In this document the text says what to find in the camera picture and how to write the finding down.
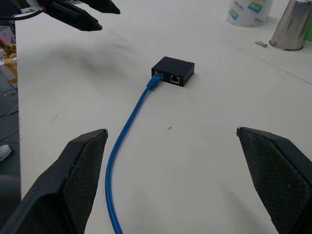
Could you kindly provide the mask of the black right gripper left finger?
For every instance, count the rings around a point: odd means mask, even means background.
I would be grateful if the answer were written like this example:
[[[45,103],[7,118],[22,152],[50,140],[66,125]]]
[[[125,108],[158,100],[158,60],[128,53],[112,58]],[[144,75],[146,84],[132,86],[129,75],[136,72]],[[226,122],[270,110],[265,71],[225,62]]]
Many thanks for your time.
[[[35,181],[1,229],[2,234],[82,234],[98,189],[106,129],[68,142]]]

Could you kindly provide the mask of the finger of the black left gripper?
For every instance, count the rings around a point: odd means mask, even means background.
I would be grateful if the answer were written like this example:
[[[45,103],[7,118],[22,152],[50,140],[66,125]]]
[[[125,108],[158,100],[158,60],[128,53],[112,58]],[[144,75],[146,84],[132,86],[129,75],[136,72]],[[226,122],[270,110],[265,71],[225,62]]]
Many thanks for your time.
[[[81,31],[91,32],[102,30],[102,26],[99,24],[98,20],[82,9],[46,6],[45,13]]]
[[[111,0],[81,0],[89,7],[107,14],[120,14],[120,10]]]

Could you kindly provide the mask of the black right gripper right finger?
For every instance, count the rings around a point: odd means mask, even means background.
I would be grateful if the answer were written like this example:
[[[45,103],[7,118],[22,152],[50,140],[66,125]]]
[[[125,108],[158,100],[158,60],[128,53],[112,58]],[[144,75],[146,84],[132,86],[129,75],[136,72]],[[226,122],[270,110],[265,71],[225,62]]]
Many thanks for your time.
[[[310,234],[312,162],[287,138],[247,127],[239,127],[236,135],[277,232]]]

